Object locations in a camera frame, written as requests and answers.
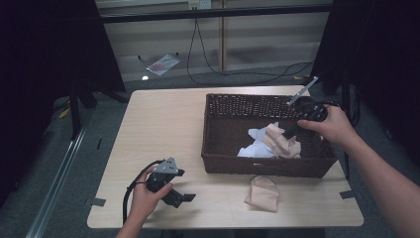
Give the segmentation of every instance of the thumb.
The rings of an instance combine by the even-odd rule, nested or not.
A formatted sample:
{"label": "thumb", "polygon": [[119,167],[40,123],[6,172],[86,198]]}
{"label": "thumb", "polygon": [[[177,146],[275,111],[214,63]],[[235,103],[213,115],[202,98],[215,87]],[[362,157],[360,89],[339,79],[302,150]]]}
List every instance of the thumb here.
{"label": "thumb", "polygon": [[159,191],[155,193],[155,195],[162,199],[164,196],[166,196],[170,190],[172,189],[173,184],[171,182],[168,182],[165,186],[163,186]]}

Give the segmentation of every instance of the white cloth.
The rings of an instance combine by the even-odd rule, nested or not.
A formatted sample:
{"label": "white cloth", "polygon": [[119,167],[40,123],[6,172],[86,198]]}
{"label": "white cloth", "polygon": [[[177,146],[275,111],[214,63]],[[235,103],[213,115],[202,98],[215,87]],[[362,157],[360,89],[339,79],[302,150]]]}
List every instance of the white cloth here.
{"label": "white cloth", "polygon": [[[278,122],[275,122],[273,125],[278,127]],[[252,157],[252,158],[271,158],[275,154],[272,149],[264,142],[262,139],[265,135],[266,127],[261,129],[250,129],[248,130],[248,135],[250,135],[255,141],[247,146],[246,148],[241,148],[238,153],[239,157]]]}
{"label": "white cloth", "polygon": [[238,156],[251,158],[300,158],[300,142],[296,141],[295,136],[287,140],[282,135],[283,133],[284,130],[278,128],[278,122],[269,124],[267,127],[261,129],[250,129],[248,134],[255,141],[246,148],[241,148]]}

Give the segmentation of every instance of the wrist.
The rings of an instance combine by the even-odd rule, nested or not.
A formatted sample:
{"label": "wrist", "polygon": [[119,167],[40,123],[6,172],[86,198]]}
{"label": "wrist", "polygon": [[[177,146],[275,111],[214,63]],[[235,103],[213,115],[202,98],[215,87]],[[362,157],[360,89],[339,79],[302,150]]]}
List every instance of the wrist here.
{"label": "wrist", "polygon": [[129,216],[127,217],[127,220],[130,220],[132,223],[141,224],[141,225],[143,225],[147,219],[148,219],[148,216],[146,214],[144,214],[141,211],[136,211],[136,210],[130,211]]}

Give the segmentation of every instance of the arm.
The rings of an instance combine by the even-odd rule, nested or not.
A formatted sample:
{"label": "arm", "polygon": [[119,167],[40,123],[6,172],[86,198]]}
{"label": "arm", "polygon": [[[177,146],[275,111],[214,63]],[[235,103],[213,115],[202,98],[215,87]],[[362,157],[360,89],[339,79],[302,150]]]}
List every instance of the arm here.
{"label": "arm", "polygon": [[[153,167],[149,168],[138,181],[146,181],[147,175],[150,174],[152,170]],[[145,183],[137,184],[133,192],[130,213],[126,223],[124,223],[120,232],[118,232],[117,237],[138,237],[148,216],[152,214],[157,207],[158,201],[166,196],[171,189],[172,183],[170,182],[156,193],[149,191]]]}
{"label": "arm", "polygon": [[366,144],[339,107],[329,106],[328,114],[323,122],[300,120],[298,125],[318,132],[343,148],[399,237],[420,237],[420,187]]}

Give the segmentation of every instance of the forearm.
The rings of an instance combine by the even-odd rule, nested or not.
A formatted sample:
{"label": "forearm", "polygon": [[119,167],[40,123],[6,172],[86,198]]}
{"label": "forearm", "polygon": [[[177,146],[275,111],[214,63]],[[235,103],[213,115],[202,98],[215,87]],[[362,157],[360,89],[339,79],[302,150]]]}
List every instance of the forearm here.
{"label": "forearm", "polygon": [[420,237],[420,187],[384,161],[359,136],[342,145],[400,237]]}

